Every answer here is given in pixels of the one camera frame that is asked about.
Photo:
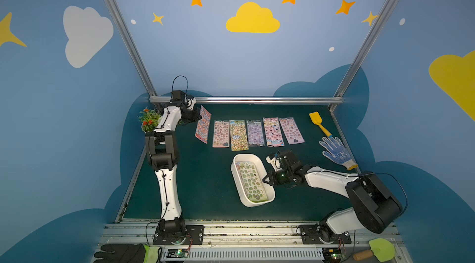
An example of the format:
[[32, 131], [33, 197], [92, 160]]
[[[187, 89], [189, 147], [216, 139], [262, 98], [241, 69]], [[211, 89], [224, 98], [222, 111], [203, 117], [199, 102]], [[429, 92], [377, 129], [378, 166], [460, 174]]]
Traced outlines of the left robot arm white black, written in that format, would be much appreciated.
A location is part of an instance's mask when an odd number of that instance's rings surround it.
[[145, 136], [147, 160], [155, 171], [161, 198], [154, 244], [182, 244], [186, 240], [186, 223], [176, 182], [179, 149], [175, 130], [183, 120], [188, 123], [200, 120], [194, 105], [194, 97], [184, 91], [173, 90], [170, 101], [161, 111], [158, 125]]

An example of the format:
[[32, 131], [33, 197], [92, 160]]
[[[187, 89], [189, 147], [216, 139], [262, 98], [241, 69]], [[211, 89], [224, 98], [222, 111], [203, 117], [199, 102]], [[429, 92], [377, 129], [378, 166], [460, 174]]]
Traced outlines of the green panda sticker sheet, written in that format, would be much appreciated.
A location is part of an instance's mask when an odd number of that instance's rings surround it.
[[230, 120], [230, 138], [232, 151], [246, 151], [249, 149], [244, 120]]

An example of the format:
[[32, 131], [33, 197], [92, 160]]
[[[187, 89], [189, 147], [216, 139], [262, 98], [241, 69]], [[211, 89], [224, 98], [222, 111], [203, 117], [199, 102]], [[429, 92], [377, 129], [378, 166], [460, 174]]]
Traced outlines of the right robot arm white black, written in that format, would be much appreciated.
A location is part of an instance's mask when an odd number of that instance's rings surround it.
[[291, 151], [269, 154], [266, 161], [272, 171], [262, 181], [270, 186], [305, 184], [350, 201], [351, 207], [330, 213], [316, 225], [316, 234], [324, 243], [360, 229], [380, 234], [407, 209], [376, 173], [344, 174], [303, 165]]

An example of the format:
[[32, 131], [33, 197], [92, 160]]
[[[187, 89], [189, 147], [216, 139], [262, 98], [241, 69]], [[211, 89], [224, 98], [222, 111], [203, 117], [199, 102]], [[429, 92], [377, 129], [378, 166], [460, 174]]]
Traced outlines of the pink bear sticker sheet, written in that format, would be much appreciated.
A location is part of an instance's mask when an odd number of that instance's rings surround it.
[[305, 143], [293, 117], [279, 118], [279, 122], [289, 145]]

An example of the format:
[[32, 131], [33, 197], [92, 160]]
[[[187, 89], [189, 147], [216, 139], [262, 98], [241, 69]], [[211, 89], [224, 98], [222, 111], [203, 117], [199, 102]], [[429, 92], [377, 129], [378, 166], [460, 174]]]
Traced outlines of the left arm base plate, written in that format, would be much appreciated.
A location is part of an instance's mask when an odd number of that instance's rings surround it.
[[202, 245], [204, 239], [204, 229], [203, 225], [191, 225], [185, 226], [185, 232], [182, 233], [172, 233], [164, 234], [158, 228], [153, 236], [153, 245], [175, 245], [175, 246], [184, 246], [184, 245]]

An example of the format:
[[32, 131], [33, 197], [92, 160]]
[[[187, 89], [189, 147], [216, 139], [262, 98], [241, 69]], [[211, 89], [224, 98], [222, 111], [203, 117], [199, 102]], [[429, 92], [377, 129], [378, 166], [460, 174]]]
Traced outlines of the purple sticker sheet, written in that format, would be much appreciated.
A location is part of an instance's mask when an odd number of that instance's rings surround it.
[[247, 139], [249, 146], [264, 146], [263, 128], [260, 120], [248, 120], [247, 122]]

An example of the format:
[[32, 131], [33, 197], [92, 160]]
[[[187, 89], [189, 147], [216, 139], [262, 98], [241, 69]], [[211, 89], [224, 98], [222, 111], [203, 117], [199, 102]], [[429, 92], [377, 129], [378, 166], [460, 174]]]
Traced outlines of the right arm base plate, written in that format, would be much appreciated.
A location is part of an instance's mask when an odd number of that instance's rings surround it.
[[300, 225], [297, 230], [303, 244], [351, 244], [351, 237], [348, 232], [335, 234], [326, 225]]

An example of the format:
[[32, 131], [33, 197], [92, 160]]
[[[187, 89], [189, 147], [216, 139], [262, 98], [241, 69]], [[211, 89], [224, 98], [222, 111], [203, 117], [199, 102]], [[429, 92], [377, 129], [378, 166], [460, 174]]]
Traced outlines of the white plastic storage box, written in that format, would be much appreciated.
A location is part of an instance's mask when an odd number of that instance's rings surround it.
[[263, 181], [262, 181], [262, 183], [263, 183], [263, 187], [265, 189], [265, 192], [268, 196], [268, 201], [261, 202], [261, 203], [253, 203], [253, 202], [247, 200], [247, 198], [244, 195], [244, 189], [242, 187], [242, 183], [241, 183], [241, 180], [239, 178], [239, 174], [238, 174], [237, 168], [236, 168], [236, 164], [238, 162], [241, 162], [241, 161], [249, 161], [249, 162], [255, 163], [255, 165], [257, 167], [258, 174], [259, 174], [261, 180], [263, 179], [264, 176], [267, 175], [267, 172], [264, 168], [264, 165], [263, 165], [261, 159], [258, 158], [256, 155], [254, 155], [254, 154], [238, 154], [238, 155], [235, 155], [235, 157], [233, 159], [233, 162], [231, 164], [231, 173], [233, 175], [233, 179], [235, 181], [236, 189], [237, 189], [239, 198], [241, 200], [241, 203], [243, 205], [245, 205], [246, 207], [256, 207], [256, 206], [261, 206], [261, 205], [264, 205], [264, 204], [267, 204], [267, 203], [270, 203], [270, 202], [274, 201], [274, 199], [275, 199], [275, 190], [274, 190], [274, 188], [272, 186], [264, 183]]

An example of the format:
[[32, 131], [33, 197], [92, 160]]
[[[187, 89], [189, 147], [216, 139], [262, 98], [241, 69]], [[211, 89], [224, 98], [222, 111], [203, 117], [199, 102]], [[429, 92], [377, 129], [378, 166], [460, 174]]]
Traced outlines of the pink blue cat sticker sheet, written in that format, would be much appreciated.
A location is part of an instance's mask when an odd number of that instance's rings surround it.
[[195, 137], [201, 142], [207, 144], [212, 115], [204, 106], [200, 107], [199, 115], [201, 116], [201, 119], [197, 122]]

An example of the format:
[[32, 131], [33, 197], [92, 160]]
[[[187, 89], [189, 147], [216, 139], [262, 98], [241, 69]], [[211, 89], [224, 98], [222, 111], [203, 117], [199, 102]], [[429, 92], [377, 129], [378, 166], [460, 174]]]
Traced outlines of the pink bonbon drop sticker sheet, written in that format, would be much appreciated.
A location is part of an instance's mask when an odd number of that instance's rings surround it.
[[213, 148], [230, 147], [230, 122], [224, 120], [214, 121]]

